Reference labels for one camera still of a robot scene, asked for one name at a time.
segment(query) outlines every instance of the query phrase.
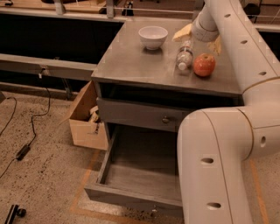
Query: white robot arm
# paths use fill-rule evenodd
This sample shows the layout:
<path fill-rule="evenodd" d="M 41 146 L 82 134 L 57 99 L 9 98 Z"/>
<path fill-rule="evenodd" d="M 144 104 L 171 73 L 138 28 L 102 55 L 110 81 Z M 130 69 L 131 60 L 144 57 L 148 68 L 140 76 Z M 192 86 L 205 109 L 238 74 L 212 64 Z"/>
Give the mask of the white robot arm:
<path fill-rule="evenodd" d="M 278 151 L 280 65 L 238 0 L 205 0 L 192 35 L 220 33 L 244 107 L 193 112 L 178 131 L 178 172 L 187 224 L 252 224 L 242 160 Z"/>

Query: concrete floor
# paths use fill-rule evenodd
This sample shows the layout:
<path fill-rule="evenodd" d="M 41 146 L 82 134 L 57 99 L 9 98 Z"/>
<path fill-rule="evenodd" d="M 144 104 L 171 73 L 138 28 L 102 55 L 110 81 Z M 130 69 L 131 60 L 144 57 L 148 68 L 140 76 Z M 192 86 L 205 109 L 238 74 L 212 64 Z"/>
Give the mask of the concrete floor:
<path fill-rule="evenodd" d="M 17 108 L 8 128 L 0 136 L 0 174 L 24 144 L 31 141 L 31 115 L 46 111 L 43 88 L 7 87 L 6 97 L 17 98 Z M 38 134 L 22 161 L 13 161 L 0 179 L 0 223 L 12 204 L 27 215 L 14 223 L 161 223 L 182 224 L 181 219 L 154 215 L 90 200 L 84 191 L 96 179 L 104 152 L 74 146 L 68 122 L 60 124 L 71 101 L 52 92 L 48 115 L 35 118 Z M 11 117 L 12 99 L 0 104 L 0 130 Z M 280 153 L 243 163 L 243 177 L 255 224 L 280 223 Z"/>

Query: black panel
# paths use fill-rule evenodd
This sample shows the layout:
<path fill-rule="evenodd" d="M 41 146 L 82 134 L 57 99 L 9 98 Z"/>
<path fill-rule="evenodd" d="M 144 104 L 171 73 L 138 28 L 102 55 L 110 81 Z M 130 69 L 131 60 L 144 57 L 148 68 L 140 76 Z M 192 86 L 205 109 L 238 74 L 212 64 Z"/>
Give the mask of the black panel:
<path fill-rule="evenodd" d="M 275 54 L 278 60 L 280 60 L 280 33 L 261 31 L 260 34 L 270 47 L 271 51 Z"/>
<path fill-rule="evenodd" d="M 0 15 L 0 53 L 97 64 L 122 23 Z"/>

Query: black object on floor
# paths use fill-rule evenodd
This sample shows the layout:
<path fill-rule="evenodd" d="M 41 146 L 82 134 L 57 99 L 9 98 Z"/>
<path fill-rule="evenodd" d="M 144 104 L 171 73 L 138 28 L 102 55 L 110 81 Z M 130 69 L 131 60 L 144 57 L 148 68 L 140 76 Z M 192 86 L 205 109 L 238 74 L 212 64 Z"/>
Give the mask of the black object on floor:
<path fill-rule="evenodd" d="M 19 208 L 18 205 L 12 205 L 10 207 L 10 211 L 8 213 L 5 224 L 12 224 L 16 216 L 23 218 L 26 215 L 26 210 L 23 208 Z"/>

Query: cardboard box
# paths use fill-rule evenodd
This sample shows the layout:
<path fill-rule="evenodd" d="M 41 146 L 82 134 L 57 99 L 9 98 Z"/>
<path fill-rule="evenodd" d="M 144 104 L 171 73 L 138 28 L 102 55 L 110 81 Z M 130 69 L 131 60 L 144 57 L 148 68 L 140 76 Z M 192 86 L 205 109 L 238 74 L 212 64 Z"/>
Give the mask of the cardboard box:
<path fill-rule="evenodd" d="M 90 81 L 76 96 L 64 121 L 69 119 L 74 145 L 106 150 L 109 140 L 104 123 L 89 122 L 89 110 L 97 105 L 96 97 L 95 84 Z"/>

